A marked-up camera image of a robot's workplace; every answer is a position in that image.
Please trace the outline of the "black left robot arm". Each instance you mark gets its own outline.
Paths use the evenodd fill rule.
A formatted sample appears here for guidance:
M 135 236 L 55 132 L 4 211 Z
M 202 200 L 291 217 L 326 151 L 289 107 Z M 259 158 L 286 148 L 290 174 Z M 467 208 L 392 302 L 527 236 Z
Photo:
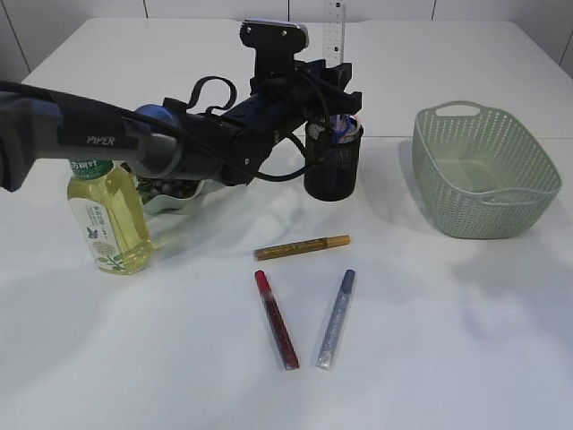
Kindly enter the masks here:
M 203 82 L 188 101 L 165 99 L 134 111 L 17 82 L 1 84 L 1 186 L 19 190 L 39 159 L 124 161 L 149 179 L 211 179 L 247 185 L 274 147 L 304 124 L 353 115 L 360 92 L 346 92 L 351 64 L 296 62 L 286 76 L 256 82 L 244 101 L 197 114 Z

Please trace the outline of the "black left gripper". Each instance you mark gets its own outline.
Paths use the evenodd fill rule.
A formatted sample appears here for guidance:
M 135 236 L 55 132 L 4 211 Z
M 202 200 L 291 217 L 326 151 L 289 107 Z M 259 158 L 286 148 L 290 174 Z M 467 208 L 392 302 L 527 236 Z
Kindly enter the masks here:
M 253 76 L 249 83 L 257 103 L 254 124 L 287 134 L 306 122 L 325 126 L 327 116 L 355 115 L 362 109 L 363 93 L 342 91 L 351 79 L 351 63 L 327 67 L 325 59 L 295 60 L 295 71 L 289 76 Z M 324 90 L 322 82 L 338 90 Z

